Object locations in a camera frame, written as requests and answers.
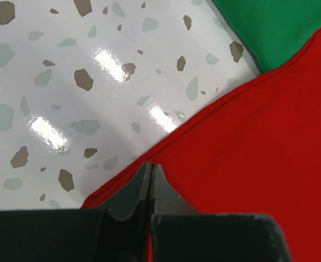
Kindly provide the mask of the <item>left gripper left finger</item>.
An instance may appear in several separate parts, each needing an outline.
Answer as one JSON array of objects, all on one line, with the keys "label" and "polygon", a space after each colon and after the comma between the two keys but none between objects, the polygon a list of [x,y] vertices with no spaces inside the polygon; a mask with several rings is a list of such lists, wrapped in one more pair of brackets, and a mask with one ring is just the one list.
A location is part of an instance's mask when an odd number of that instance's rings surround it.
[{"label": "left gripper left finger", "polygon": [[0,261],[147,261],[151,172],[94,209],[0,211]]}]

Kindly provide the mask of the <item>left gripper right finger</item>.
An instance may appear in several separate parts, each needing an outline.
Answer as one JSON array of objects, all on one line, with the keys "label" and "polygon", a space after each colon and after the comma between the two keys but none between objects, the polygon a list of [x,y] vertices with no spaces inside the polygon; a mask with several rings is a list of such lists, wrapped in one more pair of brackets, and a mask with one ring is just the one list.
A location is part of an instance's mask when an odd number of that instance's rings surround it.
[{"label": "left gripper right finger", "polygon": [[154,261],[292,261],[275,220],[259,213],[202,214],[152,169],[150,233]]}]

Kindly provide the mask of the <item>red t shirt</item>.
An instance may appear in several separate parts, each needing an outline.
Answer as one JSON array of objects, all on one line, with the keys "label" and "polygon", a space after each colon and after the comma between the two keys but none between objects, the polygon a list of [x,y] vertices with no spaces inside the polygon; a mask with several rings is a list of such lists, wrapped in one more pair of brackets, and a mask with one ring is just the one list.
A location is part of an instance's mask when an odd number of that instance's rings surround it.
[{"label": "red t shirt", "polygon": [[83,203],[93,208],[143,162],[205,213],[266,213],[294,261],[321,261],[321,28],[285,65],[195,114]]}]

